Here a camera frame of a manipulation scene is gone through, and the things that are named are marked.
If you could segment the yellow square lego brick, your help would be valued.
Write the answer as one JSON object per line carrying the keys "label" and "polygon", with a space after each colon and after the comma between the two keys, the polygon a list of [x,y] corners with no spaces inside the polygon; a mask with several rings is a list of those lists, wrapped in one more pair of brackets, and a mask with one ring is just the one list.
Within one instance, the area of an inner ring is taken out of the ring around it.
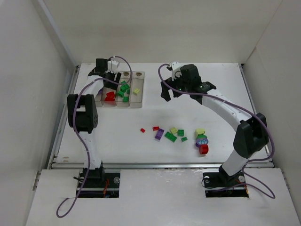
{"label": "yellow square lego brick", "polygon": [[172,128],[170,128],[170,132],[171,132],[172,134],[176,134],[176,133],[178,132],[178,129],[175,128],[175,127],[172,127]]}

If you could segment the green long lego brick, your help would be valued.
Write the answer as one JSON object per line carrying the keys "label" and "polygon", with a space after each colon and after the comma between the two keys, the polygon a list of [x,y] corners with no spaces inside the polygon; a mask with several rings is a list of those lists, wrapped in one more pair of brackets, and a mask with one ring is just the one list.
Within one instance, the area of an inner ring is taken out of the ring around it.
{"label": "green long lego brick", "polygon": [[165,134],[165,137],[173,143],[177,140],[177,137],[173,135],[171,132],[167,132]]}

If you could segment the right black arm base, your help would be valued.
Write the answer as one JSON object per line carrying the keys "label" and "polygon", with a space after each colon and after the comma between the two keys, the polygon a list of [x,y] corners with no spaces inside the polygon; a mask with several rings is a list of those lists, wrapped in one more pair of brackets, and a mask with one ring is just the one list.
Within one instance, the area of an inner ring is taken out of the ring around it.
{"label": "right black arm base", "polygon": [[201,184],[205,188],[206,198],[248,198],[245,181],[242,172],[230,179],[222,178],[219,172],[203,172]]}

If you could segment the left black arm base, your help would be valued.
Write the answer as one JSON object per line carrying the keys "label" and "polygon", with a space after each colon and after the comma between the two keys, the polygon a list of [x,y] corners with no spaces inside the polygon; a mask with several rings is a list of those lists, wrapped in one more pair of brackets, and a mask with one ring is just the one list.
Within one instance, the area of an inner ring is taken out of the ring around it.
{"label": "left black arm base", "polygon": [[119,172],[106,172],[104,179],[87,178],[80,191],[84,179],[84,173],[80,172],[74,177],[78,181],[76,194],[79,198],[119,198],[120,176]]}

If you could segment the small yellow lego piece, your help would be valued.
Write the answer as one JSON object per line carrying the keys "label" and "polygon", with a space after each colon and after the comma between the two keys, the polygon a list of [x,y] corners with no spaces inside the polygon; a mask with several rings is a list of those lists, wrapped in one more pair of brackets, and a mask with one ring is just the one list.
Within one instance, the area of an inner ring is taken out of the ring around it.
{"label": "small yellow lego piece", "polygon": [[133,90],[133,94],[134,95],[138,95],[140,93],[140,89],[138,89],[138,88],[135,88],[134,90]]}

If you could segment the green lego brick tall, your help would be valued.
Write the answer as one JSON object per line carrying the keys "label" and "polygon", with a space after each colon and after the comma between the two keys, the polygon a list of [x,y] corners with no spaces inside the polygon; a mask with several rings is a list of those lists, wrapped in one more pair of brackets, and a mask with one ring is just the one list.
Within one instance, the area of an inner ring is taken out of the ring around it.
{"label": "green lego brick tall", "polygon": [[121,91],[121,90],[119,90],[119,91],[117,92],[117,96],[119,96],[119,97],[124,97],[124,92]]}

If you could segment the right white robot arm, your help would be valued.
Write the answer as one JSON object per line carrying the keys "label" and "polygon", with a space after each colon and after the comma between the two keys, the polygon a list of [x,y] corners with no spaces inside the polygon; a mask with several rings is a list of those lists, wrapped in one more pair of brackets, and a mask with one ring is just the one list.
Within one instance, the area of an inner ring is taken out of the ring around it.
{"label": "right white robot arm", "polygon": [[188,95],[214,111],[234,129],[233,151],[219,167],[220,180],[227,183],[242,170],[256,152],[268,144],[265,116],[261,113],[254,114],[229,101],[215,85],[202,81],[194,64],[182,65],[172,62],[164,66],[171,72],[171,77],[161,80],[163,99],[167,102],[171,100],[170,90],[175,98]]}

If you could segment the red round lego piece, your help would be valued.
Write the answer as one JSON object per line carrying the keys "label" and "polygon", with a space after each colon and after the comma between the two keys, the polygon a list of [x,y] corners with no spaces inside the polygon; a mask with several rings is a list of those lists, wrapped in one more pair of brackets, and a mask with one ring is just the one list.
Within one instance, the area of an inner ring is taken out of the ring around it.
{"label": "red round lego piece", "polygon": [[109,98],[115,98],[115,93],[113,91],[111,91],[111,92],[108,92],[106,94],[106,96],[109,97]]}

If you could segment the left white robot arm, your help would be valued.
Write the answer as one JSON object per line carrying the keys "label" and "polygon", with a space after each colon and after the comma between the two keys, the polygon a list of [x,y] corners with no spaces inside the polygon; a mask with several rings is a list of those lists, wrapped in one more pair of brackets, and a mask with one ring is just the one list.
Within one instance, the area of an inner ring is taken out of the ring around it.
{"label": "left white robot arm", "polygon": [[119,62],[111,58],[97,59],[95,68],[88,74],[80,93],[67,96],[68,124],[80,139],[87,155],[82,173],[78,177],[80,184],[96,179],[103,181],[102,159],[97,151],[94,132],[98,125],[95,97],[105,85],[119,83],[120,77],[115,78],[118,76],[118,66]]}

